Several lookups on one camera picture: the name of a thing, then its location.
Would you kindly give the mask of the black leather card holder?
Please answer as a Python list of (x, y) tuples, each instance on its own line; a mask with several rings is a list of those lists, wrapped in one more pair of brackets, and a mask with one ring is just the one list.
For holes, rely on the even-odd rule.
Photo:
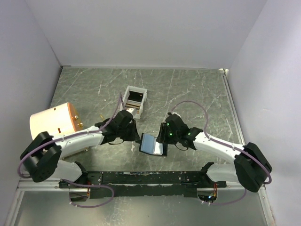
[(153, 135), (142, 133), (139, 152), (153, 156), (166, 157), (167, 151), (167, 144), (157, 142), (156, 137)]

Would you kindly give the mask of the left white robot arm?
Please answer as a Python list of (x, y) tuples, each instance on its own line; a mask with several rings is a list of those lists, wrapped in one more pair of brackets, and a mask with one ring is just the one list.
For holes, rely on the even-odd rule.
[(78, 162), (63, 159), (91, 146), (113, 144), (117, 138), (130, 142), (140, 140), (135, 115), (136, 109), (130, 108), (119, 111), (114, 118), (68, 135), (52, 136), (41, 132), (21, 154), (20, 166), (25, 167), (28, 177), (36, 183), (61, 178), (82, 188), (88, 182), (86, 170)]

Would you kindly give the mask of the white card tray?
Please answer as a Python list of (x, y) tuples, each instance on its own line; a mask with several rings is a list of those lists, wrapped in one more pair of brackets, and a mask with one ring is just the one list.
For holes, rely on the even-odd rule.
[(121, 105), (121, 109), (136, 109), (135, 119), (140, 119), (143, 113), (143, 106), (147, 99), (147, 89), (128, 86), (124, 96), (123, 96), (123, 105)]

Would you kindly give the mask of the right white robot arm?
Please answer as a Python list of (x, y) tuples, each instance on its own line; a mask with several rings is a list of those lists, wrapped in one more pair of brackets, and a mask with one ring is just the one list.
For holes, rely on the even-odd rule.
[(202, 129), (189, 128), (175, 113), (169, 113), (165, 122), (161, 123), (156, 141), (164, 148), (181, 144), (185, 149), (205, 151), (227, 161), (229, 164), (226, 166), (209, 164), (199, 176), (204, 187), (210, 187), (217, 181), (229, 181), (240, 183), (246, 190), (256, 193), (266, 181), (271, 181), (272, 166), (256, 144), (226, 142)]

